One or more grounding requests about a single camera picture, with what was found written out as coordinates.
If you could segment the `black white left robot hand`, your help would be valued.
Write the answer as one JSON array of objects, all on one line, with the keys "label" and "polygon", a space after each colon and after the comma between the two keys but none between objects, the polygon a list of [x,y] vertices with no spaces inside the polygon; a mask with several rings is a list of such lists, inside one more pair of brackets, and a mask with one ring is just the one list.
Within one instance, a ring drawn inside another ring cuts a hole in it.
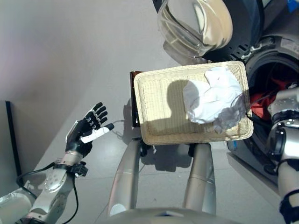
[{"label": "black white left robot hand", "polygon": [[66,136],[66,151],[74,151],[86,157],[92,149],[92,142],[114,129],[114,124],[105,125],[107,109],[102,102],[97,103],[86,115],[75,121]]}]

